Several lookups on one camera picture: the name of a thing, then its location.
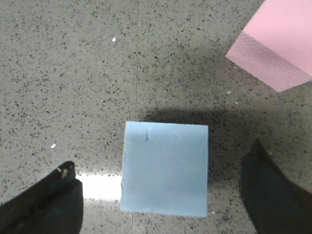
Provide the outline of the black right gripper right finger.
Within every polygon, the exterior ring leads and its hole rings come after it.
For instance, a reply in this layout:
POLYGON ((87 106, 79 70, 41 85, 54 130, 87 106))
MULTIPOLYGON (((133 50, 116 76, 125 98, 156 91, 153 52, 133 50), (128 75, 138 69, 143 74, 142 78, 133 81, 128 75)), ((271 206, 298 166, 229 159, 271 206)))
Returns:
POLYGON ((242 159, 240 186, 257 233, 312 232, 312 194, 285 177, 259 139, 242 159))

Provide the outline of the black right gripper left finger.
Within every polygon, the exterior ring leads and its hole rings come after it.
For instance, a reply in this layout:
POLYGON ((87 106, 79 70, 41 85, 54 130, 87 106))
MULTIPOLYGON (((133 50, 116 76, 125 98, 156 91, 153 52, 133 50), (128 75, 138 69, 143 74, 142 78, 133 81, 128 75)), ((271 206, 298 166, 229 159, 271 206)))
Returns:
POLYGON ((78 234, 83 222, 83 188, 67 161, 0 207, 2 234, 78 234))

